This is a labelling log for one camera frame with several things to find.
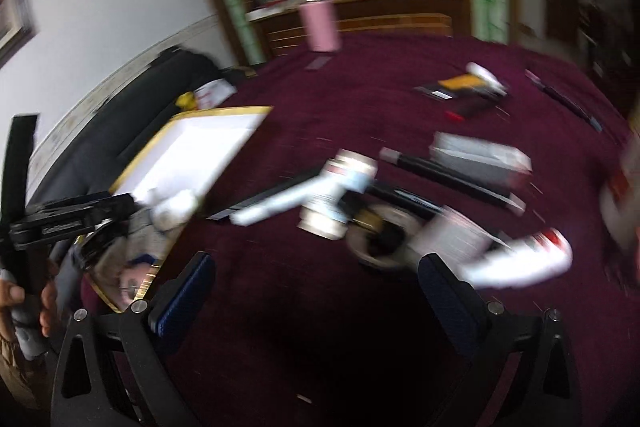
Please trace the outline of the white pill bottle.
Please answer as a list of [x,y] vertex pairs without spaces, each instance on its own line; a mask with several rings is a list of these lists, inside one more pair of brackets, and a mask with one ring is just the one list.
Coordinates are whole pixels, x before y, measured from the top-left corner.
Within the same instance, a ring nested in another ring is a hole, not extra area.
[[150,209],[150,223],[156,231],[168,233],[185,225],[198,205],[198,196],[190,188],[184,188]]

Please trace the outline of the white red-bordered plaster box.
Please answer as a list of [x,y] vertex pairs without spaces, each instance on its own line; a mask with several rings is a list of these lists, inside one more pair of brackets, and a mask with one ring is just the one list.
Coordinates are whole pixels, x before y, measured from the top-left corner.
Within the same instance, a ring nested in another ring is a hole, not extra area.
[[423,257],[435,254],[456,271],[460,265],[480,259],[492,245],[506,246],[506,242],[457,210],[445,207],[410,239],[406,259],[416,268]]

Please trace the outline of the white grey marker pen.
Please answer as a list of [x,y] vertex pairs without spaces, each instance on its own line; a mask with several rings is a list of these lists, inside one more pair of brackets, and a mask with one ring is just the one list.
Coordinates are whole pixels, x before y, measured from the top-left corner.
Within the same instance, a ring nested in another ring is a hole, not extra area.
[[235,211],[230,216],[232,225],[248,227],[279,213],[303,205],[308,199],[318,195],[329,182],[328,176],[315,176],[307,181],[293,185],[284,191],[271,195],[247,208]]

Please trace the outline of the black marker white caps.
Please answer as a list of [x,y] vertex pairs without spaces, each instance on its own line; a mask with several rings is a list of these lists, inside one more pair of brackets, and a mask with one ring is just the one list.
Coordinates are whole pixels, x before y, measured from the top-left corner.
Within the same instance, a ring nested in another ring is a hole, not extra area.
[[487,204],[510,210],[514,215],[521,216],[525,213],[526,204],[524,200],[507,188],[474,180],[470,176],[439,166],[435,161],[407,155],[388,147],[381,148],[378,158],[425,180],[446,186],[451,190],[458,191],[482,202],[487,202]]

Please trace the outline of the gold-edged white storage box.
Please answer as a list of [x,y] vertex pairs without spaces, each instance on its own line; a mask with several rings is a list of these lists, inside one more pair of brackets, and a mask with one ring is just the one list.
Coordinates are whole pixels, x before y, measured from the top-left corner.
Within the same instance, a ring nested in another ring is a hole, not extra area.
[[186,227],[160,233],[150,223],[150,209],[190,188],[200,201],[198,211],[271,111],[272,107],[266,105],[181,113],[137,153],[112,184],[110,193],[131,195],[139,209],[131,216],[126,236],[116,239],[106,259],[87,275],[92,289],[109,308],[119,313],[145,296]]

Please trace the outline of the large white jug red cap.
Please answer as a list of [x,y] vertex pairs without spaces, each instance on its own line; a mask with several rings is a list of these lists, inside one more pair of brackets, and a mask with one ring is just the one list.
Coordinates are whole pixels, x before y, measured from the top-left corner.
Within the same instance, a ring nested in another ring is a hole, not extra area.
[[639,231],[639,130],[631,135],[600,196],[603,222],[614,242],[625,254],[638,248]]

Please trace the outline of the grey silver carton box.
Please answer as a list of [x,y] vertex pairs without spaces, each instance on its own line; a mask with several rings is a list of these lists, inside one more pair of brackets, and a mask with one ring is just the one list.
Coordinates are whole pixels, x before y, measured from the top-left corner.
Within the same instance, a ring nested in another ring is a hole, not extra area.
[[512,190],[533,173],[532,161],[516,147],[444,132],[434,134],[430,158],[477,181]]

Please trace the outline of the black art marker printed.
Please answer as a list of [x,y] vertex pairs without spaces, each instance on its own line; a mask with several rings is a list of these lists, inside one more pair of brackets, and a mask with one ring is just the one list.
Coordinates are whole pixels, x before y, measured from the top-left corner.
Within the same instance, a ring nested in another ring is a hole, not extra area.
[[382,202],[406,210],[423,220],[431,220],[444,211],[442,206],[436,205],[418,194],[380,181],[374,181],[367,188],[366,193],[381,199]]

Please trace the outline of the white plastic bag red print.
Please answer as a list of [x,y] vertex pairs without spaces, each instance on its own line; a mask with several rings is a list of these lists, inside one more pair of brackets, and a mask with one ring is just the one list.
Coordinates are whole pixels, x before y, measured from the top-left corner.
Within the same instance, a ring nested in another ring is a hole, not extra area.
[[229,81],[216,79],[196,89],[194,98],[198,110],[209,110],[224,103],[235,92],[236,88]]

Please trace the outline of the long thin black pen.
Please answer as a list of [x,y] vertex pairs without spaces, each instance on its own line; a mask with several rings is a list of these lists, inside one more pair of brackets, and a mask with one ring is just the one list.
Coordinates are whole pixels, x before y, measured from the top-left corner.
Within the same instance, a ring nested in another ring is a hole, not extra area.
[[559,103],[561,106],[570,111],[573,115],[578,117],[580,120],[585,121],[589,124],[590,127],[593,127],[597,132],[603,131],[603,126],[600,121],[597,120],[592,114],[585,111],[582,106],[578,105],[570,98],[567,98],[564,94],[549,86],[547,83],[544,83],[536,74],[531,72],[529,69],[526,69],[525,76],[529,79],[531,83],[542,93],[547,95],[551,100]]

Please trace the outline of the black marker red cap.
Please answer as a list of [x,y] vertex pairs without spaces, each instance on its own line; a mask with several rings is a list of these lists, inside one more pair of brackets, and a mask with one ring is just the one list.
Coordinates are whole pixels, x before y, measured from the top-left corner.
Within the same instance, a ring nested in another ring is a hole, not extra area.
[[489,109],[499,104],[498,98],[470,98],[453,109],[447,109],[445,116],[452,122],[465,122],[480,114],[486,113]]

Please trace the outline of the white small tube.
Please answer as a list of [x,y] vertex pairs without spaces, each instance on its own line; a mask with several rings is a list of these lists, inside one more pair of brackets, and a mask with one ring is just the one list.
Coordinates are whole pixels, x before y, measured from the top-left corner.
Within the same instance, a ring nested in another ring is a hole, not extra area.
[[508,94],[508,87],[485,67],[469,62],[466,64],[466,72],[479,79],[482,82],[480,87],[487,93],[497,96],[506,96]]

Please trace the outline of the yellow black pen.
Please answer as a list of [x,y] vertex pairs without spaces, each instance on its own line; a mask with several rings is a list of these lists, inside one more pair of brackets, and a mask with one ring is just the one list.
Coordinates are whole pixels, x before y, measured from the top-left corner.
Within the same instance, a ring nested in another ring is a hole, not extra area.
[[414,90],[438,101],[449,101],[462,96],[473,95],[488,88],[488,83],[474,75],[461,75],[446,80],[421,84]]

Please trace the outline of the small pen near thermos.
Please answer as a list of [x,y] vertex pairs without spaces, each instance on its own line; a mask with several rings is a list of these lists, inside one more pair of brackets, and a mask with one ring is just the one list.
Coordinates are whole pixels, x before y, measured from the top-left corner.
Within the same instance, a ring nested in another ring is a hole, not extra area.
[[307,70],[319,70],[324,65],[328,64],[331,61],[331,57],[329,55],[323,55],[316,57],[307,67]]

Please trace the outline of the pink thermos bottle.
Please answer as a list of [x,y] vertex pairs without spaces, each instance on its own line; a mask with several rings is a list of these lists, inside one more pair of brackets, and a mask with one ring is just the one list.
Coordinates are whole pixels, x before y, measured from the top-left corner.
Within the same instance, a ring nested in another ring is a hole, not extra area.
[[330,0],[304,0],[298,12],[311,51],[335,53],[341,49],[334,5]]

